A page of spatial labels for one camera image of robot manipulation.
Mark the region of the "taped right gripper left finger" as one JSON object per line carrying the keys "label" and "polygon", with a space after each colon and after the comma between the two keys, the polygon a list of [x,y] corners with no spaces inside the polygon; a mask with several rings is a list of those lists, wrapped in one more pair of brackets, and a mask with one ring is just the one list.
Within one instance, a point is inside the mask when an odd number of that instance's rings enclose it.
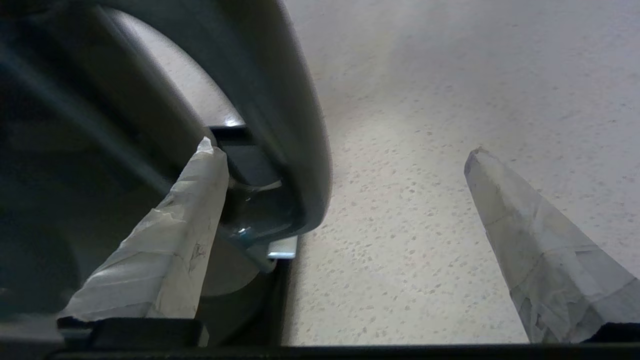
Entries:
{"label": "taped right gripper left finger", "polygon": [[165,198],[71,296],[62,314],[194,319],[229,186],[227,156],[204,137]]}

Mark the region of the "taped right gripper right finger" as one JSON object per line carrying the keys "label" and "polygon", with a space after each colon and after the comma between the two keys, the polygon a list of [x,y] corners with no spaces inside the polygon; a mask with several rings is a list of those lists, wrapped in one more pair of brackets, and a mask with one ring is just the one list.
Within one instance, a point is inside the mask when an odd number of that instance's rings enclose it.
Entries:
{"label": "taped right gripper right finger", "polygon": [[638,343],[640,283],[483,148],[464,175],[531,343]]}

